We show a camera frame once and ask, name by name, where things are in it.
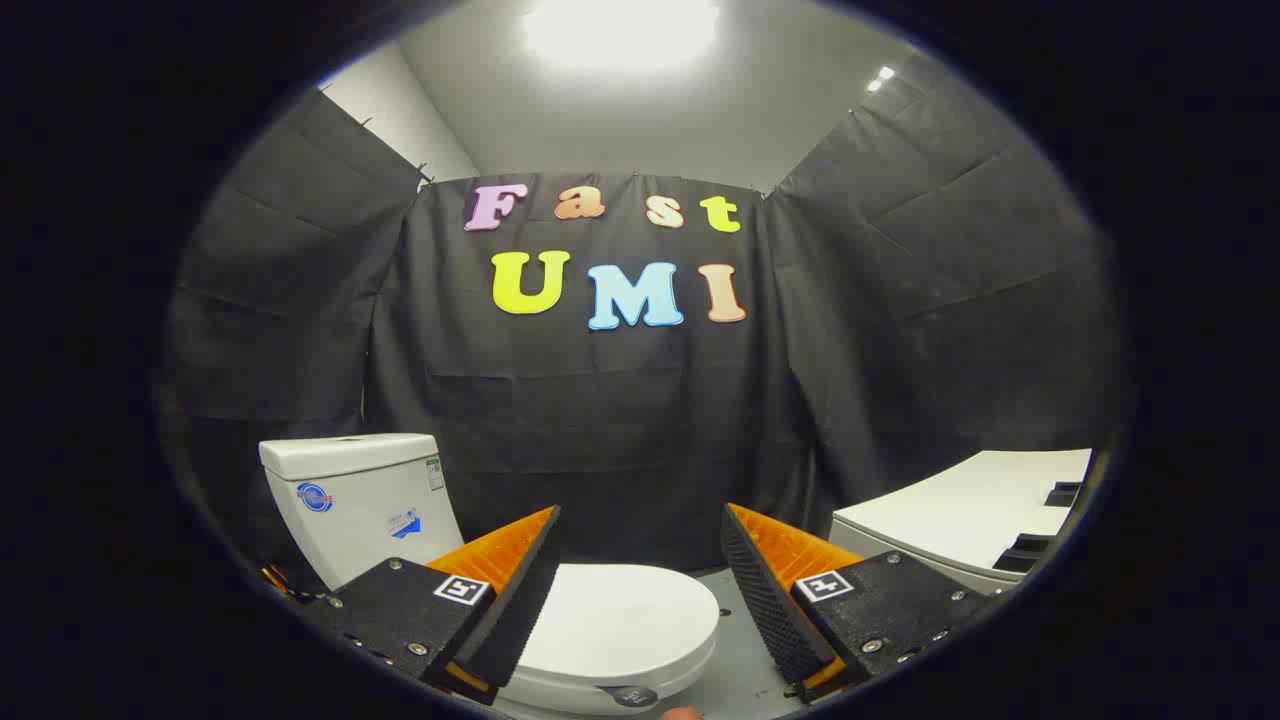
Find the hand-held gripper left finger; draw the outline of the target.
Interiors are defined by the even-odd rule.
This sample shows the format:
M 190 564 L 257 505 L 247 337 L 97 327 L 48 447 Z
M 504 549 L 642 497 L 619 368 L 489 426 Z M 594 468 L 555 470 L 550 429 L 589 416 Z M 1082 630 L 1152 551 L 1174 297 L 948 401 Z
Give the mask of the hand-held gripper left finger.
M 515 674 L 561 565 L 552 505 L 430 562 L 388 557 L 323 600 L 308 626 L 425 685 L 492 705 Z

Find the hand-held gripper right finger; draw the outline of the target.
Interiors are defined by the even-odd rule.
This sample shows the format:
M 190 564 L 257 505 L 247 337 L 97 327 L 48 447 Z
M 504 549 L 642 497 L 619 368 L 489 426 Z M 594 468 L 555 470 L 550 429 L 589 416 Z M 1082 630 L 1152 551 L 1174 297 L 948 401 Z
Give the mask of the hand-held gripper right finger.
M 769 656 L 806 705 L 911 662 L 995 602 L 900 551 L 863 557 L 737 503 L 723 507 L 719 544 Z

